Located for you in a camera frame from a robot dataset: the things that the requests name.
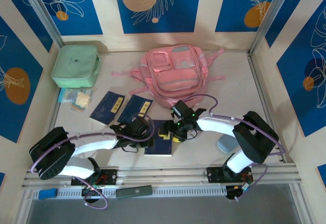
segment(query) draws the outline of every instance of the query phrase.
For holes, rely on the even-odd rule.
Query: mint green pouch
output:
[[[60,49],[51,77],[60,88],[90,88],[100,66],[95,45],[67,45]]]

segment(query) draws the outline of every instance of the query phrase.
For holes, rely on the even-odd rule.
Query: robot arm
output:
[[[63,127],[56,127],[30,149],[34,162],[31,170],[35,168],[41,180],[65,175],[83,179],[92,176],[94,181],[100,175],[97,163],[92,158],[78,158],[78,154],[126,146],[151,147],[153,137],[149,135],[149,128],[143,117],[129,124],[110,126],[109,130],[86,134],[68,134]]]
[[[167,121],[165,123],[163,134],[172,132],[180,141],[187,138],[187,133],[192,130],[197,131],[216,131],[219,133],[233,136],[237,139],[241,149],[224,163],[223,171],[230,180],[231,175],[237,175],[247,166],[253,163],[262,164],[275,146],[269,138],[254,131],[254,128],[248,124],[240,122],[237,125],[231,125],[229,120],[209,116],[205,109],[199,108],[193,111],[183,101],[177,102],[172,108],[172,116],[180,119],[177,123]],[[279,140],[278,135],[267,125],[267,123],[255,112],[250,111],[244,116],[244,122],[258,127],[260,131],[267,133],[275,140]]]
[[[254,132],[254,129],[247,124],[241,122],[233,126],[229,120],[202,115],[205,109],[199,108],[193,111],[183,101],[176,103],[171,110],[173,116],[177,116],[180,120],[176,123],[172,120],[165,122],[161,134],[172,132],[174,137],[184,141],[187,139],[187,133],[192,130],[216,131],[237,139],[241,150],[231,155],[224,163],[222,167],[224,181],[232,182],[232,178],[241,174],[247,166],[263,163],[275,146],[271,140],[258,131]],[[248,112],[244,120],[278,140],[277,134],[255,112]],[[151,147],[153,137],[150,138],[148,132],[149,124],[142,117],[136,118],[129,124],[110,126],[110,131],[69,135],[71,136],[69,138],[62,127],[57,127],[30,149],[30,155],[41,180],[56,175],[96,179],[100,169],[95,160],[81,159],[76,155],[98,149],[124,148],[128,145],[134,148]]]

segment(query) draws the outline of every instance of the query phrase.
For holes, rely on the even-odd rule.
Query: backpack pocket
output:
[[[196,66],[196,57],[187,46],[173,48],[171,57],[175,69],[193,68]]]
[[[196,87],[200,79],[195,70],[174,69],[163,71],[157,75],[157,84],[164,91],[174,92]]]
[[[152,69],[155,72],[171,70],[173,68],[171,59],[169,58],[169,55],[166,52],[152,52],[149,58]]]

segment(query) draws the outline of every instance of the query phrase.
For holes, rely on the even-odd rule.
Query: backpack strap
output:
[[[224,49],[221,48],[219,51],[214,52],[212,56],[206,58],[206,60],[207,60],[207,66],[209,67],[209,66],[213,63],[213,61],[214,61],[218,56],[220,56],[223,52],[224,52]]]
[[[125,70],[121,72],[112,72],[111,76],[120,76],[120,75],[131,75],[136,78],[136,80],[144,81],[140,68],[134,68],[132,70]]]
[[[217,76],[209,77],[207,79],[207,82],[214,81],[214,80],[226,80],[226,76],[224,76],[224,75],[217,75]]]
[[[148,88],[147,87],[144,87],[144,88],[135,88],[135,89],[132,89],[129,91],[129,94],[130,95],[133,95],[133,94],[137,94],[137,93],[142,93],[142,92],[145,92],[147,91]]]

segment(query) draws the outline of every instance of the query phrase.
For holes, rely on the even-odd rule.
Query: blue sponge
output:
[[[58,190],[56,188],[41,190],[39,193],[39,200],[55,198],[57,195],[58,195]]]

